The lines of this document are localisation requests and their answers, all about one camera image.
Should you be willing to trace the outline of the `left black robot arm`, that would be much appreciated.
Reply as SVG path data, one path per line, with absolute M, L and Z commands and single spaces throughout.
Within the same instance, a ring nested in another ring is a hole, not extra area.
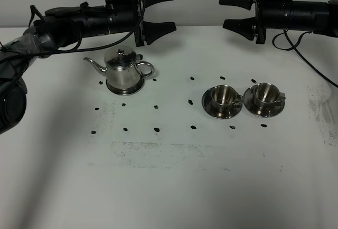
M 152 44 L 176 30 L 174 22 L 144 21 L 145 10 L 174 0 L 105 0 L 103 6 L 82 3 L 40 13 L 32 5 L 28 29 L 21 37 L 1 45 L 1 132 L 15 127 L 26 111 L 24 72 L 38 58 L 80 53 L 84 38 L 124 33 L 137 46 Z

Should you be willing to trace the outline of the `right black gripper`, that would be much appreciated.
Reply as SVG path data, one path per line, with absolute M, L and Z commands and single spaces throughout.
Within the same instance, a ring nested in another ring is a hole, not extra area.
M 257 44 L 264 44 L 266 29 L 286 28 L 286 18 L 290 15 L 293 0 L 219 0 L 220 5 L 236 6 L 251 10 L 255 3 L 255 17 L 245 19 L 227 19 L 223 28 L 242 35 L 248 40 L 256 37 Z

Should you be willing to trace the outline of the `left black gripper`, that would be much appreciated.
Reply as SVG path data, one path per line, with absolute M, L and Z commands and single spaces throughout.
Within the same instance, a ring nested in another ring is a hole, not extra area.
M 176 31 L 174 22 L 152 23 L 143 21 L 145 3 L 161 3 L 174 0 L 127 0 L 125 4 L 106 5 L 110 13 L 109 28 L 112 33 L 133 32 L 136 46 L 144 46 L 142 28 L 147 45 L 164 35 Z

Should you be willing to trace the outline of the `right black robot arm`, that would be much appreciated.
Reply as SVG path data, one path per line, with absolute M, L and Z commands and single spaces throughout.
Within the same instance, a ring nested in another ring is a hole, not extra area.
M 264 44 L 267 29 L 313 32 L 337 37 L 337 0 L 307 2 L 295 0 L 219 0 L 220 5 L 247 10 L 255 16 L 240 20 L 227 19 L 223 28 L 246 39 Z

